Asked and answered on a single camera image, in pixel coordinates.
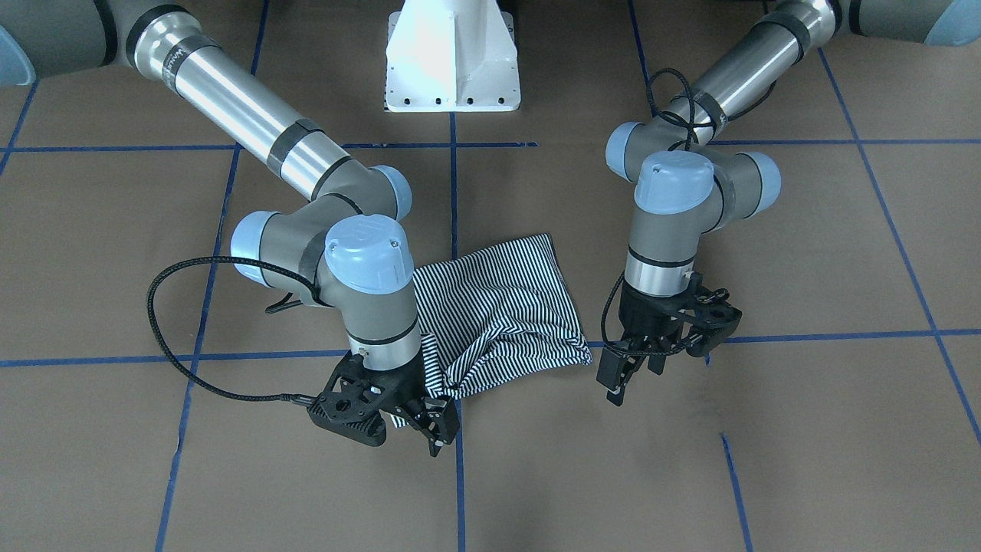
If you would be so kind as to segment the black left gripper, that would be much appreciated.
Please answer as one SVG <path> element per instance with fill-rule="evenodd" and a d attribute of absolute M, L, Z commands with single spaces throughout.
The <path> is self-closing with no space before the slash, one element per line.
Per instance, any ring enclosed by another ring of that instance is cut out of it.
<path fill-rule="evenodd" d="M 685 352 L 692 357 L 707 355 L 707 339 L 697 329 L 682 336 L 684 323 L 696 326 L 696 318 L 685 310 L 696 310 L 701 278 L 689 280 L 687 289 L 672 297 L 648 296 L 618 279 L 621 292 L 618 318 L 624 334 L 619 342 L 604 343 L 596 381 L 606 388 L 606 399 L 622 406 L 626 386 L 645 360 L 648 369 L 662 375 L 666 359 Z"/>

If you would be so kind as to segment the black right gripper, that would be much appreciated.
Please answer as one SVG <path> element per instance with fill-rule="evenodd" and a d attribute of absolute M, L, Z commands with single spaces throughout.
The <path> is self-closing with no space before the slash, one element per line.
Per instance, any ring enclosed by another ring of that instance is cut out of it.
<path fill-rule="evenodd" d="M 399 406 L 404 405 L 404 419 L 428 440 L 428 454 L 437 458 L 439 451 L 451 444 L 459 433 L 461 422 L 455 398 L 428 395 L 425 387 L 423 350 L 412 360 L 392 370 L 371 370 L 361 354 L 347 353 L 334 367 L 323 388 L 322 405 Z"/>

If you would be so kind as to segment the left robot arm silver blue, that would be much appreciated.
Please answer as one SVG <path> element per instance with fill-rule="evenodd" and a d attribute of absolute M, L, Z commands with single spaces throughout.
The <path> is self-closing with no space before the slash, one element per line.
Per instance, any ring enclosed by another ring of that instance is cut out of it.
<path fill-rule="evenodd" d="M 722 153 L 729 126 L 770 96 L 779 78 L 835 36 L 959 47 L 979 38 L 977 1 L 777 1 L 696 80 L 663 67 L 647 78 L 648 123 L 621 123 L 605 147 L 609 170 L 633 186 L 625 268 L 607 298 L 622 336 L 603 331 L 596 380 L 624 402 L 643 367 L 704 359 L 736 331 L 743 314 L 730 294 L 697 270 L 701 238 L 770 209 L 782 191 L 763 153 Z"/>

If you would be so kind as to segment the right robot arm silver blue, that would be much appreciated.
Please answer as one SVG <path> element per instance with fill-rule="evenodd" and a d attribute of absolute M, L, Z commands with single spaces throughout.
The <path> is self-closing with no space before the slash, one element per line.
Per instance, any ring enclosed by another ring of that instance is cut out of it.
<path fill-rule="evenodd" d="M 189 1 L 207 34 L 367 165 L 403 171 L 418 200 L 408 235 L 419 261 L 448 255 L 448 154 L 371 148 L 444 140 L 382 114 L 377 48 L 388 10 L 370 2 Z M 317 429 L 298 406 L 245 404 L 193 386 L 162 356 L 145 294 L 165 266 L 223 252 L 246 214 L 293 211 L 300 196 L 159 83 L 102 67 L 2 90 L 2 458 L 56 451 L 168 460 L 416 458 L 423 438 L 392 430 L 368 448 Z"/>

